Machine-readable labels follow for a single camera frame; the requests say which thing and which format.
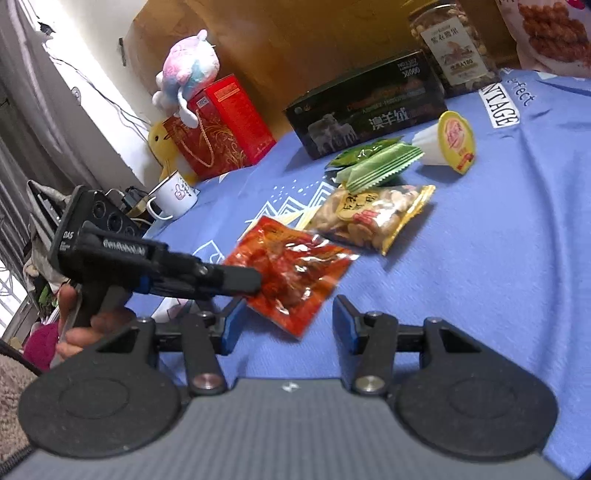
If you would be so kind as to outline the red spicy snack packet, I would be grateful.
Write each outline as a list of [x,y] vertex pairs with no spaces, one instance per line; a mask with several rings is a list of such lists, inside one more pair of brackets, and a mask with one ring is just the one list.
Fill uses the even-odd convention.
[[263,217],[224,263],[256,269],[262,286],[258,294],[249,296],[249,307],[300,339],[358,258],[352,250],[318,235]]

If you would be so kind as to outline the yellow peanut snack packet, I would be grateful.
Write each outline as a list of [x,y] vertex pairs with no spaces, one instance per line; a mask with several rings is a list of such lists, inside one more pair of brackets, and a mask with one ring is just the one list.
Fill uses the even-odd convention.
[[434,185],[375,187],[362,193],[338,188],[305,226],[308,232],[386,256],[394,239],[429,203]]

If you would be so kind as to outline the light green wafer packet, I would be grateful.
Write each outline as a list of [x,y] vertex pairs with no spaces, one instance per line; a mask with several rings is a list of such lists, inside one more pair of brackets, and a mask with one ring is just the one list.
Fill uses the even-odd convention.
[[342,168],[335,174],[335,184],[358,194],[381,186],[420,160],[422,150],[405,142],[399,142],[382,150],[367,160]]

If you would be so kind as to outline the dark green snack packet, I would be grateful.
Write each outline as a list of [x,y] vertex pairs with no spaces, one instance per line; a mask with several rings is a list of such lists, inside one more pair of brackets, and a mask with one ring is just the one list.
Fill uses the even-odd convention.
[[381,138],[377,139],[377,141],[353,147],[346,151],[342,151],[336,156],[334,159],[329,161],[325,169],[327,170],[334,170],[334,169],[342,169],[349,166],[356,165],[363,160],[367,160],[368,158],[372,157],[373,155],[381,152],[382,150],[393,146],[401,141],[401,137],[394,137],[394,138]]

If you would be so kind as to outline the white enamel mug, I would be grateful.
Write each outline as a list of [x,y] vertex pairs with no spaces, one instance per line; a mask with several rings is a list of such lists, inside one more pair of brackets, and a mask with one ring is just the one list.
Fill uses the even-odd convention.
[[160,221],[175,220],[187,213],[198,201],[199,191],[174,171],[148,194],[146,210]]

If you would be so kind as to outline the yellow plush duck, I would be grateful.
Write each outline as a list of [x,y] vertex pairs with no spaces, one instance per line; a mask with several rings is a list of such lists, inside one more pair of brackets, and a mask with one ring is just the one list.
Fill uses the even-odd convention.
[[190,186],[197,184],[197,174],[195,174],[184,156],[180,153],[162,122],[155,123],[150,128],[148,146],[161,167],[160,181],[170,176],[173,172],[178,171]]

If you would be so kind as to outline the red gift bag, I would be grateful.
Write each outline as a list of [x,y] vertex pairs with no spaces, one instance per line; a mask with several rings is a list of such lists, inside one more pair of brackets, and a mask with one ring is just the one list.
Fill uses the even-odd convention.
[[197,115],[197,128],[187,127],[176,116],[166,119],[163,126],[198,181],[249,167],[245,150],[205,92],[194,96],[188,107]]

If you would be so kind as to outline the red carton box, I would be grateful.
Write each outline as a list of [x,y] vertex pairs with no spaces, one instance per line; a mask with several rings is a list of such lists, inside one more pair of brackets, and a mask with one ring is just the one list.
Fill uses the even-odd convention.
[[259,163],[276,145],[276,140],[238,78],[230,74],[216,80],[205,88],[205,94],[235,136],[249,165]]

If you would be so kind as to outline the blue printed tablecloth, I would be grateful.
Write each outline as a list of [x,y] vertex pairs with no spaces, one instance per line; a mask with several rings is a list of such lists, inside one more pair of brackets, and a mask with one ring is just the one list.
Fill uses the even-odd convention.
[[[544,453],[576,478],[590,465],[590,79],[501,77],[448,102],[475,134],[471,170],[419,162],[404,172],[402,184],[435,194],[386,257],[360,251],[335,294],[401,323],[442,317],[541,378],[560,408]],[[287,134],[256,167],[201,184],[197,206],[148,236],[221,263],[260,217],[293,214],[294,228],[324,203],[335,188],[328,161]],[[339,352],[332,301],[300,341],[242,313],[235,351],[221,357],[229,382],[339,377],[355,364]]]

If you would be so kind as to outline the pastel plush toy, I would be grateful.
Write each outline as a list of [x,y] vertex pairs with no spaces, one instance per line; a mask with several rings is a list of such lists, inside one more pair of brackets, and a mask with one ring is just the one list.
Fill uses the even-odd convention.
[[207,40],[208,32],[176,42],[169,50],[161,71],[156,75],[157,91],[152,104],[161,112],[176,115],[188,128],[197,128],[197,114],[188,101],[211,85],[217,78],[221,64],[214,46]]

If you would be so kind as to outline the jelly cup yellow lid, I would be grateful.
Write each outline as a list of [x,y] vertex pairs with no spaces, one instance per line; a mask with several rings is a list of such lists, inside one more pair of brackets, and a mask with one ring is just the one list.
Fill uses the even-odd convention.
[[446,166],[465,175],[476,158],[476,140],[469,122],[455,111],[443,113],[436,124],[419,131],[412,145],[422,150],[425,166]]

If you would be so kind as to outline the brown cardboard sheet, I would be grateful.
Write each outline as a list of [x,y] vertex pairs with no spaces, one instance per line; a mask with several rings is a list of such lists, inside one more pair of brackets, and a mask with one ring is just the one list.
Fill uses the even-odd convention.
[[206,30],[222,76],[235,74],[273,136],[308,90],[417,49],[402,1],[148,1],[124,38],[128,66],[149,93],[170,47]]

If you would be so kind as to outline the black cardboard box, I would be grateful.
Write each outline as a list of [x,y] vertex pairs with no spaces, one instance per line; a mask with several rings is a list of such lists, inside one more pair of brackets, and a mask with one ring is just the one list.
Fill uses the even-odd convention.
[[437,119],[445,90],[418,50],[308,91],[284,110],[312,159]]

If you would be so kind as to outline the nut jar gold lid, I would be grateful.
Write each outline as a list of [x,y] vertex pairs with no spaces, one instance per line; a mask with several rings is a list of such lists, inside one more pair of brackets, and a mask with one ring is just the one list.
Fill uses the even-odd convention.
[[411,35],[438,74],[446,95],[456,97],[499,81],[477,28],[459,1],[428,1],[409,13]]

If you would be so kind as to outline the pink fried twist bag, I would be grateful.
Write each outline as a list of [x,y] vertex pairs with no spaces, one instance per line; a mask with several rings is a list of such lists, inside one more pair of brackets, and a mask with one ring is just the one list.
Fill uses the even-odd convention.
[[514,0],[496,3],[516,42],[520,65],[559,76],[590,76],[590,3]]

